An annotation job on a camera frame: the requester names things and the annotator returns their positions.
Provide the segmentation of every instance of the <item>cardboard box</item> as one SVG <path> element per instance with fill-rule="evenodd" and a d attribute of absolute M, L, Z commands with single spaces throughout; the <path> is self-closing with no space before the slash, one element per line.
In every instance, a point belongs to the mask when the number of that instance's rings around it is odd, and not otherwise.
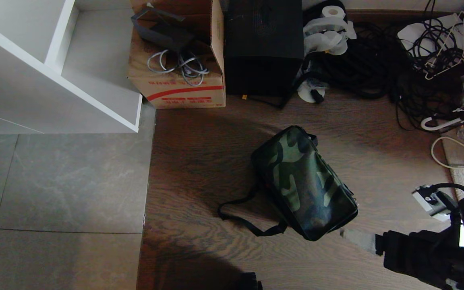
<path fill-rule="evenodd" d="M 210 70 L 203 83 L 197 87 L 186 83 L 180 70 L 158 74 L 149 71 L 148 58 L 163 48 L 144 41 L 135 31 L 132 35 L 128 78 L 157 109 L 172 108 L 221 108 L 225 107 L 225 77 L 223 60 L 223 12 L 218 0 L 130 0 L 134 12 L 139 12 L 147 2 L 155 8 L 183 15 L 186 19 L 179 24 L 197 35 L 190 50 L 198 55 L 201 62 Z M 158 21 L 157 15 L 147 13 L 140 19 L 144 26 Z M 175 59 L 169 59 L 166 68 L 174 66 Z M 161 70 L 158 58 L 150 62 L 153 69 Z M 192 79 L 198 83 L 199 78 Z"/>

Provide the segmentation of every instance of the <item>wall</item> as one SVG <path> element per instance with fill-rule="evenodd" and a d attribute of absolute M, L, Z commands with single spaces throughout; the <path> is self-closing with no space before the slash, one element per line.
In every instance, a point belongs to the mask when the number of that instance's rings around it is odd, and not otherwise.
<path fill-rule="evenodd" d="M 220 0 L 223 11 L 227 11 L 228 2 Z M 303 9 L 307 9 L 323 0 L 302 0 Z M 423 10 L 428 0 L 342 0 L 346 9 L 386 9 L 386 10 Z M 464 0 L 437 0 L 435 11 L 458 12 L 464 10 Z"/>
<path fill-rule="evenodd" d="M 130 9 L 130 0 L 76 0 L 76 7 L 80 11 Z"/>

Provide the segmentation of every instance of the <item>black bag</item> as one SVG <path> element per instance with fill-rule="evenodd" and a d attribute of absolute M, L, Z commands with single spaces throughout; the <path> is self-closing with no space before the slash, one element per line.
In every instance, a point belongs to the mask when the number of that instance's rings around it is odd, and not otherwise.
<path fill-rule="evenodd" d="M 242 222 L 256 236 L 283 233 L 289 224 L 312 241 L 354 219 L 357 204 L 353 193 L 320 156 L 313 140 L 315 136 L 291 126 L 254 151 L 252 162 L 261 185 L 243 199 L 220 204 L 219 217 Z M 263 232 L 247 220 L 221 211 L 226 204 L 251 200 L 259 189 L 283 216 L 277 226 Z"/>

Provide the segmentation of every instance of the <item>bag strap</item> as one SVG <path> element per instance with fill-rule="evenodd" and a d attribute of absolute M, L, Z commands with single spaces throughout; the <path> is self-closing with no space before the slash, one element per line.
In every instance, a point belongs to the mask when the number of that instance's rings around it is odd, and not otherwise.
<path fill-rule="evenodd" d="M 316 137 L 316 135 L 307 134 L 307 136 L 309 136 L 309 139 L 311 139 L 311 142 L 313 142 L 315 146 L 318 146 L 318 138 Z"/>
<path fill-rule="evenodd" d="M 249 229 L 257 237 L 267 237 L 267 236 L 273 236 L 273 235 L 284 233 L 284 231 L 288 227 L 288 224 L 284 219 L 280 220 L 278 225 L 273 226 L 272 228 L 269 228 L 263 232 L 258 227 L 254 226 L 251 222 L 245 220 L 244 218 L 240 218 L 238 216 L 227 215 L 226 213 L 221 212 L 221 208 L 227 204 L 240 204 L 240 203 L 244 203 L 249 200 L 252 200 L 258 191 L 259 191 L 258 186 L 254 186 L 252 187 L 252 189 L 250 189 L 250 192 L 248 193 L 246 197 L 220 204 L 217 208 L 217 215 L 219 215 L 219 217 L 222 220 L 232 219 L 232 220 L 237 220 L 238 222 L 241 222 L 244 226 L 246 226 L 247 229 Z"/>

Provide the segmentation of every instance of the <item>white cabinet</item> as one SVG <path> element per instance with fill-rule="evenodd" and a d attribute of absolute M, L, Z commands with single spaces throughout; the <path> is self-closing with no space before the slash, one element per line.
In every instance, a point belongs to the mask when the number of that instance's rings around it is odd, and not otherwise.
<path fill-rule="evenodd" d="M 0 0 L 0 134 L 137 132 L 128 0 Z"/>

